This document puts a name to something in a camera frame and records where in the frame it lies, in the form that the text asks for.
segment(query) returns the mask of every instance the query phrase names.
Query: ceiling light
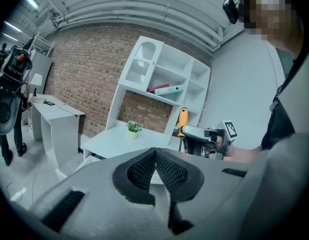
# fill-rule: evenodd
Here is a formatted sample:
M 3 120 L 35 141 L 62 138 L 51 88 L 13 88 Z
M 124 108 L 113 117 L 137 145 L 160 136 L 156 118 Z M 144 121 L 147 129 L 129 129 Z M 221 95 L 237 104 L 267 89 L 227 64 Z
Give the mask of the ceiling light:
M 38 8 L 38 5 L 36 4 L 36 2 L 34 0 L 27 0 L 29 2 L 29 4 L 31 4 L 35 9 Z
M 8 26 L 12 27 L 13 29 L 15 29 L 18 32 L 22 32 L 19 28 L 15 27 L 14 25 L 11 25 L 10 23 L 3 21 L 4 23 L 6 23 Z
M 10 35 L 7 35 L 7 34 L 5 34 L 5 33 L 3 33 L 3 34 L 4 34 L 6 37 L 8 37 L 8 38 L 11 38 L 11 39 L 13 39 L 13 40 L 15 40 L 15 41 L 18 41 L 17 39 L 11 37 Z

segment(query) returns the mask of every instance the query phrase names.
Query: red book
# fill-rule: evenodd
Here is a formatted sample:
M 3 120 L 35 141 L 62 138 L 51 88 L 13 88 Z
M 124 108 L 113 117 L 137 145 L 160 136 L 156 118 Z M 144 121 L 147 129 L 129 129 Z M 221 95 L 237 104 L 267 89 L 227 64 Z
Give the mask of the red book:
M 148 93 L 154 94 L 156 89 L 166 88 L 166 87 L 169 87 L 169 86 L 170 86 L 170 85 L 169 85 L 168 83 L 166 83 L 166 84 L 159 85 L 159 86 L 156 86 L 156 87 L 148 88 L 146 91 L 147 91 Z

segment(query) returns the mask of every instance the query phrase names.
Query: lampshade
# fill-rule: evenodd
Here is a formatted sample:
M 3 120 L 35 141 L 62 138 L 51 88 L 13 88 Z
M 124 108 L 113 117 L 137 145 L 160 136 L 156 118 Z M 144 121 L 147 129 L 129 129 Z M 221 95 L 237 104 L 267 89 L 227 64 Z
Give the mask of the lampshade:
M 34 74 L 31 84 L 34 86 L 41 86 L 43 84 L 43 76 L 41 74 Z

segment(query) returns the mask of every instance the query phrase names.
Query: brick wall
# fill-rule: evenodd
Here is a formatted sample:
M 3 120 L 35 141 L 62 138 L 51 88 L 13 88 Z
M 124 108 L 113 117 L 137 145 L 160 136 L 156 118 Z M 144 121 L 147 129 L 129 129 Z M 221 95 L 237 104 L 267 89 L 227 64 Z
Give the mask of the brick wall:
M 120 74 L 139 36 L 165 42 L 212 67 L 212 57 L 192 44 L 133 24 L 90 24 L 48 37 L 55 47 L 44 93 L 86 113 L 80 117 L 81 133 L 93 137 L 105 129 Z M 135 120 L 147 129 L 163 132 L 171 109 L 168 104 L 127 91 L 118 119 Z

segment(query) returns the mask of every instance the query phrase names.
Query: white pot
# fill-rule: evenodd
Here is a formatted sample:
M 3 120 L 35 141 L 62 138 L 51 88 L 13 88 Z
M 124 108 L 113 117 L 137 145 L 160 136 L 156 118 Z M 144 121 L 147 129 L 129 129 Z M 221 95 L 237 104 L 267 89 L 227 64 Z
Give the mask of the white pot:
M 138 132 L 132 132 L 132 131 L 128 130 L 128 138 L 132 139 L 132 140 L 137 139 L 138 138 Z

